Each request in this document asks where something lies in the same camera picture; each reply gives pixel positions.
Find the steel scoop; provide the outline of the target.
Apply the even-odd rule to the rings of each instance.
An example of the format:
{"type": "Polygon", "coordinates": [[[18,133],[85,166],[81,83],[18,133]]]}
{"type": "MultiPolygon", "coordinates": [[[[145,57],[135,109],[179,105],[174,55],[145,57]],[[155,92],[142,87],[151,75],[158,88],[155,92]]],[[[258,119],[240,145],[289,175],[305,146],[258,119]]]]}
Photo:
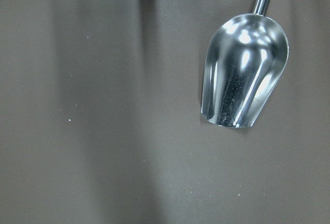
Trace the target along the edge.
{"type": "Polygon", "coordinates": [[[252,12],[220,26],[205,61],[201,113],[228,128],[253,126],[272,94],[289,56],[281,26],[267,17],[270,0],[255,0],[252,12]]]}

